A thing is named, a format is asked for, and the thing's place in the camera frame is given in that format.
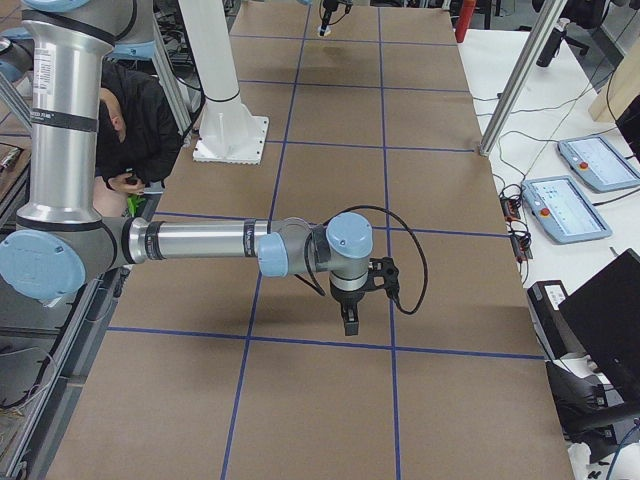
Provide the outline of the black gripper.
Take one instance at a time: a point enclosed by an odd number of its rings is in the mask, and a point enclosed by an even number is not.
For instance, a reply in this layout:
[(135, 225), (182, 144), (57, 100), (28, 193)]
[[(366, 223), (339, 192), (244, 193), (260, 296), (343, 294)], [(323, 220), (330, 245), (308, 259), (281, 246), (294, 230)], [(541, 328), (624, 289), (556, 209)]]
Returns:
[(336, 11), (336, 0), (323, 0), (322, 9), (323, 17), (320, 30), (326, 31), (330, 25), (331, 14)]
[(332, 287), (330, 291), (333, 299), (340, 305), (344, 334), (357, 336), (359, 334), (358, 303), (364, 298), (365, 292), (360, 289), (346, 291), (337, 287)]

